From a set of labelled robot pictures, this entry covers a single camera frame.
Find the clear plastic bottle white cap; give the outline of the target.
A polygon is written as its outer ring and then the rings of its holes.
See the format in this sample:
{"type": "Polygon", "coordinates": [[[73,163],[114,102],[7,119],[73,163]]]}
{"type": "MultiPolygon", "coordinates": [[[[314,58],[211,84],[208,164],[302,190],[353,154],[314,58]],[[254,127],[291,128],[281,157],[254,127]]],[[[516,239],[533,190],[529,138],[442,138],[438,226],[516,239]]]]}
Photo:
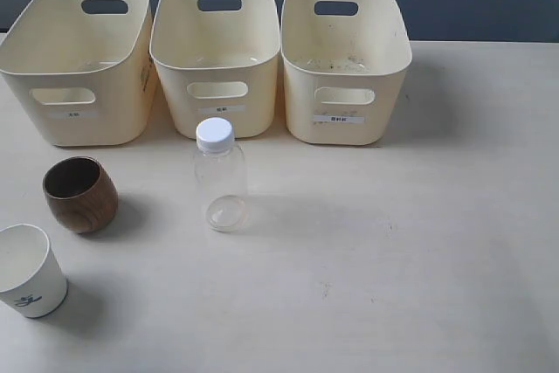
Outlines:
{"type": "Polygon", "coordinates": [[[247,212],[245,155],[232,124],[210,117],[196,128],[194,174],[204,221],[215,231],[236,231],[247,212]]]}

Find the brown wooden cup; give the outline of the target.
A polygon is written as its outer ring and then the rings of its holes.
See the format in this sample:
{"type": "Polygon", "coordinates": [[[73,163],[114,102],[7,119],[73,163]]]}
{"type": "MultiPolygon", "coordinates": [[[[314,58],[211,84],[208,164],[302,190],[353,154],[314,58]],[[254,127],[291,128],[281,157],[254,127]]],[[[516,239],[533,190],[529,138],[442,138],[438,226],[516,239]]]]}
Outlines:
{"type": "Polygon", "coordinates": [[[119,197],[112,179],[89,156],[57,162],[45,173],[42,186],[52,215],[77,234],[105,228],[118,210],[119,197]]]}

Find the white paper cup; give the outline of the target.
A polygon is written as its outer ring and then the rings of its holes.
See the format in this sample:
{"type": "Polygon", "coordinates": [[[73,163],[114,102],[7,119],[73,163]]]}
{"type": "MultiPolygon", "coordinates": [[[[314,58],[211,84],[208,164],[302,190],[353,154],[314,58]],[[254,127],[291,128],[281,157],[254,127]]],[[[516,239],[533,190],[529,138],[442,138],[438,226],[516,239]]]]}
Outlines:
{"type": "Polygon", "coordinates": [[[15,224],[1,230],[1,302],[36,319],[64,301],[68,283],[41,228],[15,224]]]}

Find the right cream plastic bin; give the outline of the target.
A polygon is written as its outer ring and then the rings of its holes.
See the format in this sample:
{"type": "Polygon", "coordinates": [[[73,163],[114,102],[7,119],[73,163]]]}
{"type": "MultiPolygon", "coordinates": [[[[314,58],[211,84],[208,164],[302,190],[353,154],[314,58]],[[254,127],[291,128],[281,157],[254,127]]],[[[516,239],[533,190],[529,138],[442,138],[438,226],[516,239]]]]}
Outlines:
{"type": "Polygon", "coordinates": [[[384,134],[412,62],[397,0],[284,0],[286,126],[313,144],[384,134]]]}

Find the cream plastic bin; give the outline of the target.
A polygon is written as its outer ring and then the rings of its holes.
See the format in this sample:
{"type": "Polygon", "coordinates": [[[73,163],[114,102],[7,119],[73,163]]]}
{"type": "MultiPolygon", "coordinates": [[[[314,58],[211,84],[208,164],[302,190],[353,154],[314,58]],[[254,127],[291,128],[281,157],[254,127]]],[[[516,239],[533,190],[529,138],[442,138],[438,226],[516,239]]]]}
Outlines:
{"type": "Polygon", "coordinates": [[[1,44],[1,75],[50,144],[130,142],[157,86],[151,29],[150,0],[31,0],[1,44]]]}
{"type": "Polygon", "coordinates": [[[176,130],[220,116],[238,138],[273,121],[280,55],[275,0],[159,0],[149,52],[176,130]]]}
{"type": "Polygon", "coordinates": [[[412,62],[397,0],[284,0],[286,126],[313,144],[384,134],[412,62]]]}

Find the middle cream plastic bin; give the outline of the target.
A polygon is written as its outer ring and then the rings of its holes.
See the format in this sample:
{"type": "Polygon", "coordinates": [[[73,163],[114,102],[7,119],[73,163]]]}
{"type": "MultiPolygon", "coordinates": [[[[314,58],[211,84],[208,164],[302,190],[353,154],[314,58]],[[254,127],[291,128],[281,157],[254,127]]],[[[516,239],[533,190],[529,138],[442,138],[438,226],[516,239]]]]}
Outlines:
{"type": "Polygon", "coordinates": [[[176,130],[220,116],[238,138],[273,121],[280,55],[275,0],[159,0],[149,52],[176,130]]]}

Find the left cream plastic bin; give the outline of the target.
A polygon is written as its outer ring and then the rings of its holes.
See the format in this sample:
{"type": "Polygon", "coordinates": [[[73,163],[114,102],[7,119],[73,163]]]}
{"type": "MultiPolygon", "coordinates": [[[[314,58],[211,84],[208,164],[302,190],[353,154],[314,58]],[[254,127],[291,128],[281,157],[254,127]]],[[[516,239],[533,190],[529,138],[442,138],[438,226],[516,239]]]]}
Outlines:
{"type": "Polygon", "coordinates": [[[157,86],[151,29],[150,0],[31,0],[1,44],[1,75],[50,144],[130,142],[157,86]]]}

